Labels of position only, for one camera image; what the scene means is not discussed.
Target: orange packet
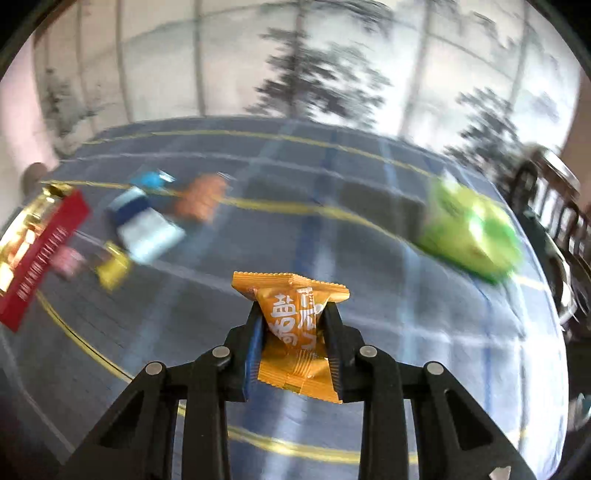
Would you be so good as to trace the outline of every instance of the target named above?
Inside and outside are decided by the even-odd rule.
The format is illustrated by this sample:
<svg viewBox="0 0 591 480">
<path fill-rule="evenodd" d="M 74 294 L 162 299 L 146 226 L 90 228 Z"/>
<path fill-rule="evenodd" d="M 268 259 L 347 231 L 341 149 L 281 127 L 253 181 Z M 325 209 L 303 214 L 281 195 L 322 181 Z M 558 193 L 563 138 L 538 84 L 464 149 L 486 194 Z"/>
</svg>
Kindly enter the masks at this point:
<svg viewBox="0 0 591 480">
<path fill-rule="evenodd" d="M 338 403 L 317 321 L 327 302 L 348 299 L 349 290 L 291 273 L 234 272 L 232 287 L 259 303 L 269 327 L 258 379 Z"/>
</svg>

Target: chair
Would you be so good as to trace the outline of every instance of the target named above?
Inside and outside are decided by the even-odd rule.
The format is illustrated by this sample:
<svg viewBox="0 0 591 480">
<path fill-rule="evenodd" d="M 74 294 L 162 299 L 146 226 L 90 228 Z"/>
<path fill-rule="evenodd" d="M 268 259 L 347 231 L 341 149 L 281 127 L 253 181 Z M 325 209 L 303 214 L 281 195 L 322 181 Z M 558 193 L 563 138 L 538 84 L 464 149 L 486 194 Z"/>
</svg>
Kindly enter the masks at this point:
<svg viewBox="0 0 591 480">
<path fill-rule="evenodd" d="M 576 309 L 574 295 L 570 286 L 570 267 L 563 252 L 558 248 L 554 239 L 550 237 L 546 228 L 540 223 L 539 215 L 530 206 L 538 192 L 538 174 L 538 166 L 531 160 L 525 160 L 511 181 L 507 203 L 514 211 L 517 221 L 533 247 L 550 286 L 560 323 L 565 325 Z M 572 205 L 568 205 L 570 207 L 574 205 L 578 215 L 579 211 L 576 204 L 573 202 Z M 563 221 L 566 210 L 566 207 L 564 207 L 560 212 L 559 222 Z M 557 230 L 555 238 L 559 234 L 560 230 Z"/>
</svg>

